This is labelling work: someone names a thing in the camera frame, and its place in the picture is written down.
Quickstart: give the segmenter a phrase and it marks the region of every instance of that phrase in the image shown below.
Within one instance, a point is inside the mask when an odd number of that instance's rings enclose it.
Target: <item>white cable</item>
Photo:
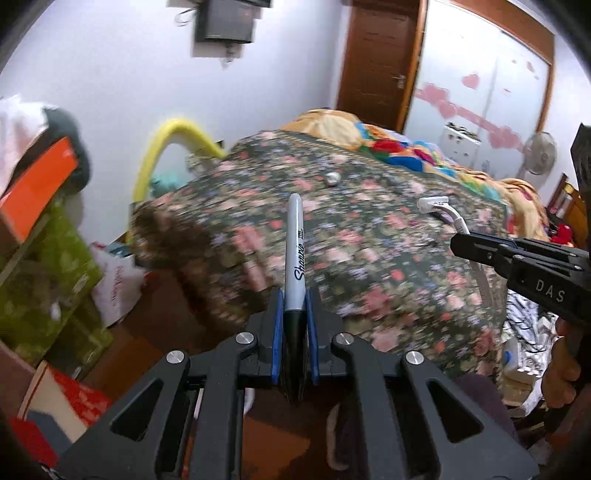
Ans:
[[[429,213],[433,210],[441,210],[442,212],[446,212],[450,217],[452,217],[453,226],[456,228],[457,233],[465,233],[467,235],[470,234],[470,230],[468,230],[466,222],[462,216],[454,207],[449,205],[448,197],[422,197],[419,198],[417,206],[421,213]],[[470,267],[474,272],[478,290],[480,290],[482,304],[485,307],[492,307],[493,301],[491,286],[488,283],[488,279],[486,278],[486,273],[484,272],[482,265],[478,262],[470,260]]]

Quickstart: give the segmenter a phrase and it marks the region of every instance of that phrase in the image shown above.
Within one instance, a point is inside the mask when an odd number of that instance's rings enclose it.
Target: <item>orange box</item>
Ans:
[[[78,162],[64,137],[50,147],[0,199],[0,253],[10,253],[31,233],[47,203]]]

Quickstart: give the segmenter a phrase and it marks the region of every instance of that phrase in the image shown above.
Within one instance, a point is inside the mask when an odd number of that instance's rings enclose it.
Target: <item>white cloth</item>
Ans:
[[[25,152],[47,130],[43,103],[21,102],[20,95],[0,99],[0,196]]]

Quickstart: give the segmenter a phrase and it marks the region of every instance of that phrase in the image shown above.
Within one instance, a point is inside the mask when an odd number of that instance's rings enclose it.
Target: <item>human hand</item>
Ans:
[[[550,408],[561,408],[571,403],[576,392],[570,382],[581,374],[581,367],[570,354],[566,336],[571,327],[563,319],[556,321],[556,333],[562,336],[552,347],[548,368],[542,377],[542,393]]]

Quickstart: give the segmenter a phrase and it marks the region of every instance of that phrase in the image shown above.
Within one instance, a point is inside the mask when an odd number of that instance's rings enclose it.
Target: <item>sharpie marker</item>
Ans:
[[[306,376],[306,257],[304,214],[301,197],[294,193],[287,206],[285,241],[285,302],[283,312],[284,348],[287,362],[282,366],[283,382],[290,399],[298,400]]]

